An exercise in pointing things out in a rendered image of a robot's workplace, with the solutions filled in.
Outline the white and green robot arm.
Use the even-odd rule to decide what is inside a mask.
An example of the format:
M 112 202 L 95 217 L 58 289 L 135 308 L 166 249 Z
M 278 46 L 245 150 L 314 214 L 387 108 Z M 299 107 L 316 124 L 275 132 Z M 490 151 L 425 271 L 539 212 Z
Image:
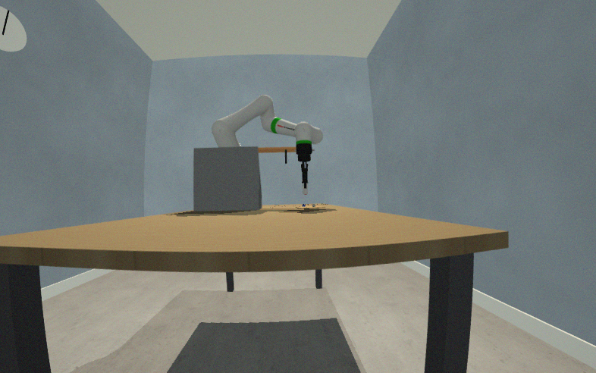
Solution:
M 235 133 L 246 123 L 258 117 L 262 128 L 271 133 L 296 137 L 296 153 L 312 154 L 312 144 L 320 143 L 323 133 L 320 129 L 310 126 L 306 122 L 297 125 L 274 114 L 273 101 L 270 96 L 261 95 L 246 107 L 217 120 L 212 125 L 212 134 L 218 147 L 241 147 Z

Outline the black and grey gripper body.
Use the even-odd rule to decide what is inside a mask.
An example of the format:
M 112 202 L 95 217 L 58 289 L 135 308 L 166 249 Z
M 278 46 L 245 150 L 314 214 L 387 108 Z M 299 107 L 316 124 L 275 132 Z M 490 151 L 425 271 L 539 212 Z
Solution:
M 311 155 L 310 154 L 299 154 L 298 155 L 298 161 L 301 161 L 304 165 L 304 162 L 307 165 L 307 162 L 311 160 Z

